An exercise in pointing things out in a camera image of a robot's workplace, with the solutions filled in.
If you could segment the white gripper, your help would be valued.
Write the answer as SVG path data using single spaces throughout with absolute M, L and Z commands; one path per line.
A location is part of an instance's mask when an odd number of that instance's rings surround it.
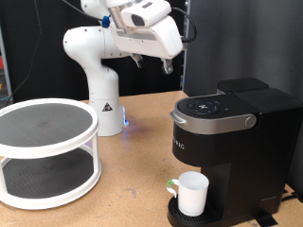
M 131 57 L 138 68 L 145 66 L 141 55 L 162 59 L 163 72 L 173 72 L 172 60 L 183 49 L 179 30 L 174 20 L 166 16 L 149 27 L 137 27 L 133 31 L 116 28 L 111 23 L 111 31 L 119 50 L 132 53 Z

